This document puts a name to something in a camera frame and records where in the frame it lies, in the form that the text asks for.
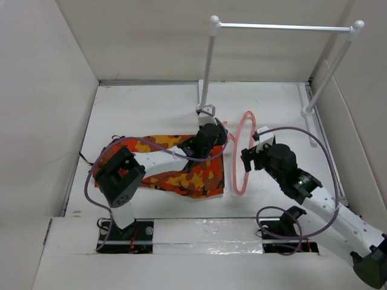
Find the pink plastic clothes hanger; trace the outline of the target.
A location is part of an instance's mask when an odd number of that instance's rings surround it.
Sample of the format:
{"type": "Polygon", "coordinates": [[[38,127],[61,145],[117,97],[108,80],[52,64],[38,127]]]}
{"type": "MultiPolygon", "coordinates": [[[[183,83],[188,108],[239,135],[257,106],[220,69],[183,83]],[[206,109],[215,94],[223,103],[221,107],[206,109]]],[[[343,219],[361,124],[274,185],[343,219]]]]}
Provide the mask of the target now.
{"type": "Polygon", "coordinates": [[[249,173],[246,173],[241,161],[241,151],[253,146],[252,134],[257,128],[256,116],[252,111],[246,111],[240,120],[229,125],[223,121],[229,130],[229,143],[224,152],[224,194],[235,197],[245,195],[249,182],[249,173]]]}

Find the orange camouflage trousers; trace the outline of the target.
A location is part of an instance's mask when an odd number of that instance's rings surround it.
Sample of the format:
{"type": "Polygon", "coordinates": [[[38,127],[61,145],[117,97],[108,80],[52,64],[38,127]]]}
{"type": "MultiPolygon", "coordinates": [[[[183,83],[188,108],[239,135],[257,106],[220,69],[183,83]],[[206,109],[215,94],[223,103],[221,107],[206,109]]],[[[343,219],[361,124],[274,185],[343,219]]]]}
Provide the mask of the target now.
{"type": "MultiPolygon", "coordinates": [[[[136,155],[162,152],[155,145],[171,150],[172,147],[181,145],[193,137],[194,135],[150,135],[137,137],[134,140],[124,140],[124,136],[114,135],[112,141],[120,141],[120,143],[113,146],[98,162],[92,173],[92,178],[95,178],[102,166],[123,147],[127,147],[129,151],[136,155]]],[[[209,158],[210,161],[200,163],[193,169],[167,170],[150,175],[143,178],[140,187],[175,192],[181,196],[194,199],[221,195],[224,192],[223,146],[215,146],[209,158]]]]}

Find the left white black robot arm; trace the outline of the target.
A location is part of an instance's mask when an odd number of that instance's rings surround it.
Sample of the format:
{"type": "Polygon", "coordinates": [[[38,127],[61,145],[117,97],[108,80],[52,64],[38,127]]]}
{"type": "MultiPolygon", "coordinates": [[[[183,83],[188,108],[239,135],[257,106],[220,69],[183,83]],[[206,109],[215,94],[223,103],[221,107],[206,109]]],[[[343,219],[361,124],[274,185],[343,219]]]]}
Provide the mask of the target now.
{"type": "Polygon", "coordinates": [[[223,192],[223,150],[227,130],[221,124],[200,126],[195,135],[121,137],[93,165],[92,177],[106,198],[114,232],[129,239],[135,231],[131,199],[148,186],[190,198],[223,192]]]}

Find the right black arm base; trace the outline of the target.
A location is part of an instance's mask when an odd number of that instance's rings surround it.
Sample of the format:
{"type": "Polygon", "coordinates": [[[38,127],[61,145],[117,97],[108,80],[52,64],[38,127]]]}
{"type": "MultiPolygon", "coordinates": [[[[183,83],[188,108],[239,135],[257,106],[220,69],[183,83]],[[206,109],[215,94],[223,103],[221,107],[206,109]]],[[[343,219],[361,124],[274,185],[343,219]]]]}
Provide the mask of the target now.
{"type": "Polygon", "coordinates": [[[319,254],[318,245],[310,239],[299,240],[300,232],[298,222],[306,215],[306,211],[292,206],[288,210],[282,210],[278,217],[259,217],[264,211],[259,210],[256,221],[259,229],[256,235],[262,239],[262,249],[265,254],[276,253],[282,256],[290,256],[296,253],[319,254]]]}

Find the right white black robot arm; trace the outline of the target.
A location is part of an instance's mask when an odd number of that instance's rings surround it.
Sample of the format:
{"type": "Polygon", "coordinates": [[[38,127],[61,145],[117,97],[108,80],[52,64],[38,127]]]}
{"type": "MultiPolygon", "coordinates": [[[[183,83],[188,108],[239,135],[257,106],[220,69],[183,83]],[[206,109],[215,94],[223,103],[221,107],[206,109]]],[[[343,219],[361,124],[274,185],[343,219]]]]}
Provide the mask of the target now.
{"type": "Polygon", "coordinates": [[[296,155],[287,145],[244,149],[241,159],[247,172],[265,170],[298,203],[289,209],[294,217],[279,223],[283,236],[295,237],[301,229],[304,235],[316,232],[312,240],[346,261],[361,281],[374,289],[384,286],[386,234],[336,202],[317,178],[298,168],[296,155]]]}

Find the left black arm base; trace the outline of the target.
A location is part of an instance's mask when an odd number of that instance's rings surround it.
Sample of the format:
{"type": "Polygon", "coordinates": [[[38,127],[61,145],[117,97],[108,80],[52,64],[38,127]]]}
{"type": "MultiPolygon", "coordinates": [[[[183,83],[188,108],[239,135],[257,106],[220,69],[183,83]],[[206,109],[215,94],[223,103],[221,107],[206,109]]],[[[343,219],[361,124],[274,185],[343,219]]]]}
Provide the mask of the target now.
{"type": "Polygon", "coordinates": [[[120,230],[115,223],[109,231],[110,220],[97,220],[99,238],[96,251],[101,254],[152,254],[154,220],[135,220],[132,225],[120,230]]]}

